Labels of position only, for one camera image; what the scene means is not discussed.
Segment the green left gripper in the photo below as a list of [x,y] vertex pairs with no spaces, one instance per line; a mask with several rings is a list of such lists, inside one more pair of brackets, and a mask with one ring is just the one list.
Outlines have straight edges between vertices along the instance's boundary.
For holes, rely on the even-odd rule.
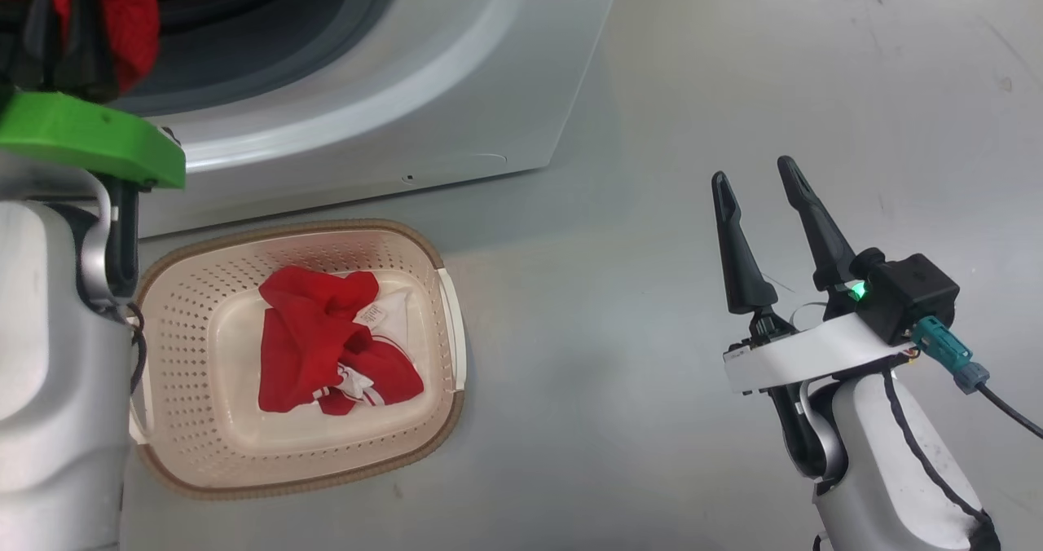
[[[55,0],[27,0],[16,34],[15,86],[53,88],[60,53]],[[82,101],[116,100],[120,91],[102,0],[68,2],[64,82],[70,95],[15,91],[0,109],[0,150],[148,188],[185,187],[186,155],[167,131]]]

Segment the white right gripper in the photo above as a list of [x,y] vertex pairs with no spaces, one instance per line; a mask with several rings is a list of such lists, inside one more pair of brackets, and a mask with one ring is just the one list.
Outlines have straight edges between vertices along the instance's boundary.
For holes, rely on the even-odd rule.
[[[820,291],[846,286],[856,279],[851,273],[856,255],[846,236],[793,157],[780,155],[777,168],[811,250],[812,284]],[[746,241],[741,206],[725,172],[715,172],[711,190],[728,311],[734,315],[768,312],[778,301],[777,291],[765,280]],[[844,447],[836,429],[812,407],[809,386],[836,374],[856,379],[880,370],[897,355],[907,355],[913,344],[888,346],[857,314],[797,331],[778,314],[768,312],[755,317],[753,328],[768,334],[733,344],[724,354],[731,390],[768,396],[794,466],[808,479],[838,480],[846,468]]]

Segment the red garment with white trim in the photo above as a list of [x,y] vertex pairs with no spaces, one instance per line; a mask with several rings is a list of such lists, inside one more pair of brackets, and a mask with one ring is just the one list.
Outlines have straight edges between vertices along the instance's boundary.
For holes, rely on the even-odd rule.
[[316,403],[325,415],[347,415],[425,393],[407,351],[409,289],[381,291],[368,270],[331,276],[290,266],[258,291],[267,303],[257,397],[262,411]]

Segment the grey rubber door gasket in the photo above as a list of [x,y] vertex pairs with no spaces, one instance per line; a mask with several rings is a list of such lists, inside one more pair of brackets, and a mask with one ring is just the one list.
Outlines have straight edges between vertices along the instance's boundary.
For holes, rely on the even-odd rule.
[[339,59],[394,0],[159,0],[159,57],[115,102],[143,117],[289,86]]

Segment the cream perforated laundry basket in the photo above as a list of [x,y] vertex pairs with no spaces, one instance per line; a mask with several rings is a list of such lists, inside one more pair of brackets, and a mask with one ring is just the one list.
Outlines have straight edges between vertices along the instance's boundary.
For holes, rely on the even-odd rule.
[[[266,303],[258,287],[287,266],[370,270],[406,291],[406,353],[425,392],[328,415],[257,405]],[[143,465],[181,496],[232,501],[339,487],[421,461],[448,439],[465,402],[467,346],[453,280],[419,232],[351,219],[253,229],[181,247],[142,276],[147,362],[130,405]]]

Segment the white front-load washing machine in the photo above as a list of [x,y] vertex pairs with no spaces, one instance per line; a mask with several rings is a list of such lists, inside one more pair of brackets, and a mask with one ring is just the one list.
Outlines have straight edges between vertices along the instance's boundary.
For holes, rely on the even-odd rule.
[[140,234],[425,188],[401,169],[432,155],[503,155],[502,174],[543,168],[612,2],[394,0],[357,46],[301,80],[146,117],[180,142],[187,181],[142,199]]

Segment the round filter cover flap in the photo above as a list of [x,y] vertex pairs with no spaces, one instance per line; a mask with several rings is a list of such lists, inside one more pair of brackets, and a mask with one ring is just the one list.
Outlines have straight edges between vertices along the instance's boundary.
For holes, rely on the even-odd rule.
[[507,158],[499,154],[432,155],[402,168],[401,179],[410,187],[446,186],[505,173],[507,165]]

